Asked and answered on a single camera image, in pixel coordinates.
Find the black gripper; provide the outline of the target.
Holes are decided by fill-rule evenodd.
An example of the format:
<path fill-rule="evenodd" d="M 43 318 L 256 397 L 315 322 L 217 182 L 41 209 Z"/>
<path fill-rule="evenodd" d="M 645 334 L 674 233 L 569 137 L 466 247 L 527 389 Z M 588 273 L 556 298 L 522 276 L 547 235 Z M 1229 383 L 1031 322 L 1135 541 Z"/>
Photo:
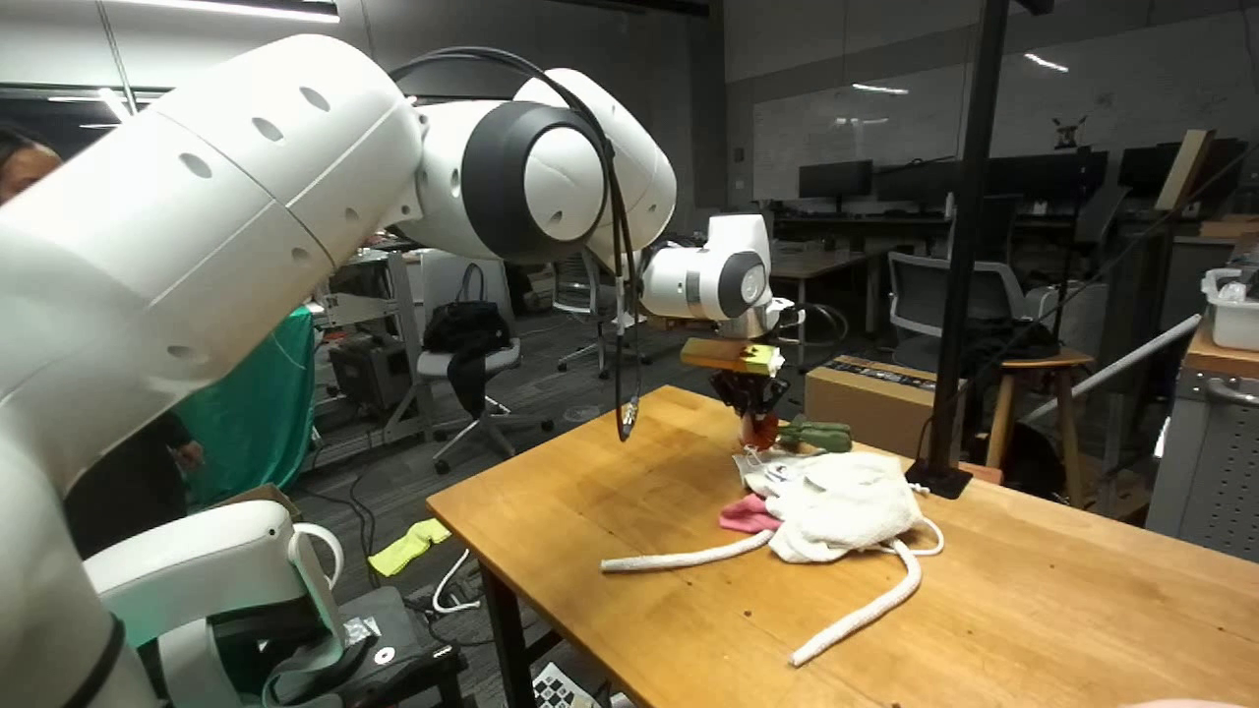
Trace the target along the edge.
<path fill-rule="evenodd" d="M 733 404 L 745 423 L 745 445 L 746 450 L 771 450 L 779 436 L 779 397 L 787 385 L 779 377 L 763 373 L 716 373 L 711 377 L 725 404 Z"/>

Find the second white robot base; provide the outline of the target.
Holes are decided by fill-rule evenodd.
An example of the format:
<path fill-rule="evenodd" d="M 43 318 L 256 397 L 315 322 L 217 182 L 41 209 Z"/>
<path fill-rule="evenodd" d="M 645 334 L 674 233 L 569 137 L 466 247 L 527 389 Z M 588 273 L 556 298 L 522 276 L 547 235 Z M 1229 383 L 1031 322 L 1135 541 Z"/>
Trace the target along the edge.
<path fill-rule="evenodd" d="M 466 708 L 454 647 L 422 647 L 400 598 L 337 606 L 346 551 L 276 499 L 150 526 L 87 579 L 150 654 L 168 708 Z"/>

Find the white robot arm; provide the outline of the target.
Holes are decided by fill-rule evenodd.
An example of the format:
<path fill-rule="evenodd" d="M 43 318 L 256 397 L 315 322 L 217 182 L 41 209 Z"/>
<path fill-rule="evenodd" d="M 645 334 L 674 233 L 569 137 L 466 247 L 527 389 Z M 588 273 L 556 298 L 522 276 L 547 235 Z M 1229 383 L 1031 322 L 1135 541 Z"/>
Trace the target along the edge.
<path fill-rule="evenodd" d="M 665 227 L 678 174 L 653 133 L 575 69 L 504 100 L 416 102 L 336 35 L 251 46 L 76 154 L 0 209 L 0 708 L 210 708 L 206 654 L 168 680 L 147 647 L 304 602 L 346 657 L 344 560 L 276 499 L 163 525 L 96 560 L 63 495 L 108 453 L 231 373 L 363 242 L 395 227 L 466 261 L 593 255 L 622 318 L 763 334 L 767 227 Z"/>

